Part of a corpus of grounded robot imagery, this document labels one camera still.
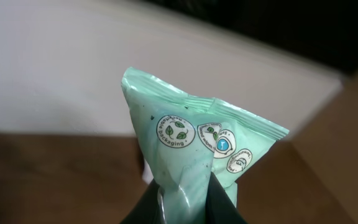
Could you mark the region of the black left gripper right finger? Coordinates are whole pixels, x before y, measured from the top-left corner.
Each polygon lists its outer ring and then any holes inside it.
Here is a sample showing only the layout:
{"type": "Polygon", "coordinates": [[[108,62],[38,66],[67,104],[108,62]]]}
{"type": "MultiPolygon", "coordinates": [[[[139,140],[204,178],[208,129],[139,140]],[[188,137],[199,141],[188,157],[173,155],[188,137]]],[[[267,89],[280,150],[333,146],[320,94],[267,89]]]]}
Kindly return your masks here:
{"type": "Polygon", "coordinates": [[[205,214],[205,224],[247,224],[213,173],[208,184],[205,214]]]}

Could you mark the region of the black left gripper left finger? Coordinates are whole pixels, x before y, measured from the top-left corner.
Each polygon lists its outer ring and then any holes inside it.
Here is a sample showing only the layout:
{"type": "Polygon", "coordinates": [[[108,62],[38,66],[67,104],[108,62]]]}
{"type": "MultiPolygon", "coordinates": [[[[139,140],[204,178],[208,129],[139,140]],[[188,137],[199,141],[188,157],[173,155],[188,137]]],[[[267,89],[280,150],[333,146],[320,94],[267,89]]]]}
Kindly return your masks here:
{"type": "Polygon", "coordinates": [[[151,181],[140,200],[120,224],[162,224],[158,190],[160,186],[151,181]]]}

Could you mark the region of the green wet wipes pack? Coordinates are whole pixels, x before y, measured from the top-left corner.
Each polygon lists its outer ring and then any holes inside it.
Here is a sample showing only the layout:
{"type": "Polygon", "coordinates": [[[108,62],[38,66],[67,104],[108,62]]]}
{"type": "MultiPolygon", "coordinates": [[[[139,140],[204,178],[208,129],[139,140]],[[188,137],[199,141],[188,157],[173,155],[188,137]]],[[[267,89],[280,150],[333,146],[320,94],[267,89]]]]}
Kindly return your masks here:
{"type": "Polygon", "coordinates": [[[135,68],[125,71],[121,86],[151,181],[160,186],[163,223],[205,223],[211,173],[236,207],[237,179],[288,134],[226,101],[190,95],[135,68]]]}

